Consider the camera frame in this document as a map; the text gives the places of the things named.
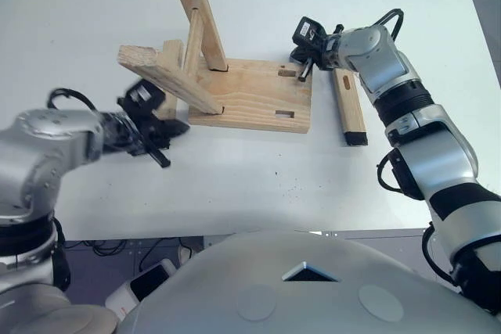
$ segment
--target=black cable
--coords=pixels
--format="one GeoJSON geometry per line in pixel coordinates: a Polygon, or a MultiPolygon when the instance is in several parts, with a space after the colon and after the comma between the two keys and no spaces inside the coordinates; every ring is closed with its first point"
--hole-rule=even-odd
{"type": "Polygon", "coordinates": [[[443,271],[431,258],[430,253],[428,252],[428,242],[430,241],[431,236],[435,232],[435,227],[433,226],[433,223],[430,222],[430,227],[428,227],[423,234],[423,238],[421,239],[421,250],[423,251],[423,256],[424,259],[428,262],[428,265],[430,265],[430,268],[444,281],[449,282],[453,286],[457,286],[457,283],[454,282],[454,279],[443,271]]]}
{"type": "Polygon", "coordinates": [[[150,253],[155,249],[156,246],[158,246],[158,244],[160,244],[161,242],[163,242],[164,240],[172,240],[172,239],[175,239],[175,238],[160,238],[158,239],[149,249],[148,249],[148,252],[145,253],[145,255],[142,257],[142,259],[140,260],[139,262],[139,272],[143,272],[144,269],[142,268],[142,263],[145,261],[145,259],[150,255],[150,253]]]}
{"type": "Polygon", "coordinates": [[[75,243],[74,245],[72,245],[72,246],[64,246],[63,248],[64,248],[65,250],[70,250],[71,248],[74,248],[74,247],[76,247],[76,246],[79,246],[79,245],[80,245],[80,244],[82,244],[82,243],[83,243],[83,242],[76,242],[76,243],[75,243]]]}
{"type": "Polygon", "coordinates": [[[397,39],[398,32],[400,31],[400,28],[402,27],[402,24],[404,22],[404,12],[401,9],[399,8],[392,9],[390,12],[388,12],[386,15],[381,17],[378,21],[376,21],[373,24],[373,25],[385,25],[389,20],[391,20],[395,16],[398,16],[398,19],[395,26],[393,27],[393,31],[391,32],[391,38],[393,39],[393,41],[397,39]]]}
{"type": "Polygon", "coordinates": [[[389,185],[387,182],[383,180],[383,170],[384,166],[386,166],[386,163],[388,162],[388,154],[383,157],[383,159],[380,161],[380,163],[377,165],[377,181],[379,182],[380,186],[383,187],[384,189],[387,189],[388,191],[392,192],[397,192],[397,193],[403,193],[403,191],[400,188],[395,188],[389,185]]]}
{"type": "Polygon", "coordinates": [[[189,250],[189,257],[188,257],[188,259],[190,259],[190,258],[191,258],[191,256],[192,256],[192,254],[193,254],[193,250],[192,250],[189,246],[185,246],[185,245],[182,243],[181,238],[178,238],[178,240],[179,240],[179,245],[180,245],[180,246],[182,246],[183,248],[186,248],[186,249],[188,249],[188,250],[189,250]]]}
{"type": "Polygon", "coordinates": [[[57,231],[57,243],[61,246],[64,246],[64,244],[66,243],[66,238],[63,234],[63,226],[61,226],[61,222],[59,222],[56,217],[54,217],[54,225],[56,226],[57,231]]]}
{"type": "Polygon", "coordinates": [[[95,242],[93,243],[92,251],[96,256],[108,257],[119,254],[122,250],[124,250],[125,246],[127,245],[127,240],[121,240],[116,246],[112,247],[105,247],[104,246],[105,244],[106,241],[104,241],[103,244],[101,245],[96,245],[95,242]]]}
{"type": "Polygon", "coordinates": [[[81,94],[80,92],[77,92],[76,90],[66,89],[66,88],[57,88],[49,93],[49,98],[47,99],[47,108],[57,110],[57,107],[56,105],[54,105],[53,101],[54,99],[60,96],[65,96],[66,98],[78,99],[80,102],[84,103],[91,111],[97,110],[94,104],[85,95],[81,94]]]}

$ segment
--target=wooden block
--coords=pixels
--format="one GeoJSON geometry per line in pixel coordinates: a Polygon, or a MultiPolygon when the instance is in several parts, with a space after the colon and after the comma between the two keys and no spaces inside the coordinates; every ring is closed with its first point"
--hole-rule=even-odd
{"type": "Polygon", "coordinates": [[[186,45],[185,65],[183,70],[190,77],[196,77],[198,71],[198,61],[200,60],[200,49],[204,36],[204,22],[198,9],[191,11],[189,20],[188,44],[186,45]]]}
{"type": "Polygon", "coordinates": [[[199,83],[222,103],[224,112],[208,116],[190,108],[191,124],[308,132],[312,75],[300,82],[302,67],[295,63],[242,59],[228,59],[228,63],[228,72],[214,72],[200,60],[199,83]]]}
{"type": "Polygon", "coordinates": [[[333,75],[346,142],[349,145],[367,145],[366,125],[363,122],[355,74],[350,70],[336,69],[333,75]]]}
{"type": "Polygon", "coordinates": [[[201,18],[204,21],[202,52],[208,66],[212,70],[226,71],[228,63],[219,38],[218,28],[212,16],[209,0],[181,0],[181,3],[188,19],[191,19],[192,9],[197,8],[200,11],[201,18]]]}
{"type": "Polygon", "coordinates": [[[177,62],[163,59],[154,48],[122,45],[118,62],[204,113],[222,113],[222,105],[207,90],[188,77],[177,62]]]}
{"type": "MultiPolygon", "coordinates": [[[[165,60],[172,61],[182,65],[182,41],[180,39],[173,39],[164,42],[164,51],[158,55],[160,64],[165,60]]],[[[153,111],[153,114],[160,120],[175,119],[175,109],[178,104],[178,97],[169,92],[165,92],[165,100],[153,111]]]]}

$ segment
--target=white table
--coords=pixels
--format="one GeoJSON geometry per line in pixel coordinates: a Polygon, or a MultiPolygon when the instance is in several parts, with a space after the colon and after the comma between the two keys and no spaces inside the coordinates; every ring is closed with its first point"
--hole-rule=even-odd
{"type": "MultiPolygon", "coordinates": [[[[210,2],[228,57],[277,61],[287,61],[303,15],[330,31],[404,9],[398,47],[475,148],[480,182],[500,191],[499,86],[472,0],[210,2]]],[[[116,63],[118,46],[186,41],[188,27],[179,0],[0,0],[0,127],[44,106],[54,87],[117,110],[116,97],[136,80],[116,63]]],[[[376,164],[390,146],[366,97],[369,146],[346,147],[329,75],[313,77],[307,135],[194,126],[172,142],[168,169],[121,154],[68,174],[56,206],[67,238],[425,226],[424,203],[377,184],[376,164]]]]}

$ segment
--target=floor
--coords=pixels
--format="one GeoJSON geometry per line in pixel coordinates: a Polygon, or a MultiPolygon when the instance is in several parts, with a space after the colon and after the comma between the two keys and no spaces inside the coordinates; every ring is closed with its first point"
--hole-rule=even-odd
{"type": "MultiPolygon", "coordinates": [[[[473,0],[482,30],[499,82],[501,83],[501,0],[473,0]]],[[[423,229],[363,231],[363,232],[322,232],[323,236],[351,239],[372,246],[382,253],[401,261],[422,276],[434,280],[439,278],[428,267],[421,254],[423,229]]],[[[224,237],[205,239],[209,246],[224,237]]],[[[124,251],[112,257],[98,257],[89,248],[80,245],[67,251],[67,259],[72,270],[72,284],[67,291],[73,303],[93,303],[103,305],[106,297],[124,281],[138,273],[138,266],[145,252],[156,239],[135,239],[127,243],[124,251]]],[[[201,243],[201,238],[183,239],[184,242],[201,243]]],[[[145,266],[150,266],[162,258],[168,258],[178,267],[177,239],[162,242],[148,256],[145,266]]],[[[431,241],[431,256],[444,269],[450,268],[445,254],[438,245],[437,238],[431,241]]]]}

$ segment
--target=wooden stick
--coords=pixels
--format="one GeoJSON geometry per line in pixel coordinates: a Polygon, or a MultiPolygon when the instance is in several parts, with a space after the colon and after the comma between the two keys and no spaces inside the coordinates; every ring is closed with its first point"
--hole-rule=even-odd
{"type": "MultiPolygon", "coordinates": [[[[164,42],[164,51],[158,54],[160,64],[163,61],[171,61],[178,66],[182,65],[182,41],[172,39],[164,42]]],[[[160,120],[175,119],[175,109],[178,104],[178,97],[169,92],[165,92],[164,102],[153,112],[160,120]]]]}
{"type": "Polygon", "coordinates": [[[350,70],[334,70],[334,87],[341,113],[344,137],[348,145],[367,145],[366,125],[363,122],[355,76],[350,70]]]}
{"type": "Polygon", "coordinates": [[[154,48],[122,45],[118,62],[203,113],[222,113],[222,105],[207,90],[181,71],[177,63],[163,59],[154,48]]]}
{"type": "Polygon", "coordinates": [[[204,21],[205,32],[202,41],[202,52],[207,60],[207,65],[211,70],[228,70],[225,52],[219,39],[218,28],[212,16],[209,0],[181,0],[188,19],[192,16],[192,9],[200,10],[200,15],[204,21]]]}
{"type": "Polygon", "coordinates": [[[194,8],[191,11],[191,19],[189,21],[188,45],[186,46],[185,66],[183,67],[185,73],[191,78],[196,78],[203,37],[204,22],[202,21],[200,11],[194,8]]]}

